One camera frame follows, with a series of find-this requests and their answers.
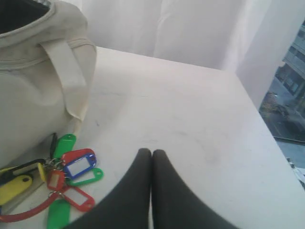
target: table surface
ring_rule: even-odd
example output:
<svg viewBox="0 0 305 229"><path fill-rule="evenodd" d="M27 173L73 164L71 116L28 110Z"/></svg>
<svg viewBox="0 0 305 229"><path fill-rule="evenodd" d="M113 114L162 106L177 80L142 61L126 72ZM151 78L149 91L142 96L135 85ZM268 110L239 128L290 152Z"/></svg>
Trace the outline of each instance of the table surface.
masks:
<svg viewBox="0 0 305 229"><path fill-rule="evenodd" d="M141 147L164 149L193 192L242 229L303 229L305 192L232 73L98 49L90 108L75 149L92 148L103 180L96 202ZM45 185L12 213L40 204ZM47 210L0 228L44 228ZM81 214L73 210L71 219Z"/></svg>

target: bag strap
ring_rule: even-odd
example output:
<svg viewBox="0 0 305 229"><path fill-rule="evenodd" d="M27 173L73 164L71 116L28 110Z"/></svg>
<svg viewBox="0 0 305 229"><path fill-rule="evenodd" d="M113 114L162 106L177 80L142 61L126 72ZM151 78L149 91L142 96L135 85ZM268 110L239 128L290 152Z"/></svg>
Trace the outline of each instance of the bag strap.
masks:
<svg viewBox="0 0 305 229"><path fill-rule="evenodd" d="M61 82L67 112L76 120L78 136L88 108L88 87L82 70L67 42L63 39L41 43Z"/></svg>

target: white curtain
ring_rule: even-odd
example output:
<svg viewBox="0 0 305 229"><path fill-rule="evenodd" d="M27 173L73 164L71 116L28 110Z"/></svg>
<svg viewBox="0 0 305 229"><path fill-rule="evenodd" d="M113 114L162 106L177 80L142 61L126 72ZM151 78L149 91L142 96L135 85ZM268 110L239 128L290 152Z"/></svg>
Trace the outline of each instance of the white curtain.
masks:
<svg viewBox="0 0 305 229"><path fill-rule="evenodd" d="M305 18L304 0L66 1L98 46L234 72L256 107Z"/></svg>

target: red key tag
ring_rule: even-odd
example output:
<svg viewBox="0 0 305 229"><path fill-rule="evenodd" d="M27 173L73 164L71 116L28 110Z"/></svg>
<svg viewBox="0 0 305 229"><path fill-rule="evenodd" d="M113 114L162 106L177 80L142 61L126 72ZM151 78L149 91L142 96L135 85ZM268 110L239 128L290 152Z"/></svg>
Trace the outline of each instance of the red key tag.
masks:
<svg viewBox="0 0 305 229"><path fill-rule="evenodd" d="M63 171L52 170L49 173L47 187L53 191L60 191L65 182L65 174Z"/></svg>
<svg viewBox="0 0 305 229"><path fill-rule="evenodd" d="M85 154L94 154L94 151L92 149L87 148L87 149L73 150L64 153L61 156L62 164L65 166L66 164L76 160L77 158L84 156Z"/></svg>
<svg viewBox="0 0 305 229"><path fill-rule="evenodd" d="M95 205L94 199L78 187L67 186L61 193L64 199L79 211L89 211Z"/></svg>

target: key ring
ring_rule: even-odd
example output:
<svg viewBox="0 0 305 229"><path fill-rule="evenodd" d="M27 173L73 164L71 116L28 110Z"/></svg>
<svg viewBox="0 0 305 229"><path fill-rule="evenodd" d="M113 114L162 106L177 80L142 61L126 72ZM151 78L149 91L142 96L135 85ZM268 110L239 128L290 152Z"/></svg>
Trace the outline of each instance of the key ring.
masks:
<svg viewBox="0 0 305 229"><path fill-rule="evenodd" d="M49 196L49 198L46 201L44 201L42 204L38 205L37 207L29 211L25 211L15 215L0 215L0 222L12 223L35 216L40 212L42 212L43 210L45 210L48 206L50 206L51 203L53 203L56 200L56 198L60 195L62 195L60 192L52 192L52 194Z"/></svg>

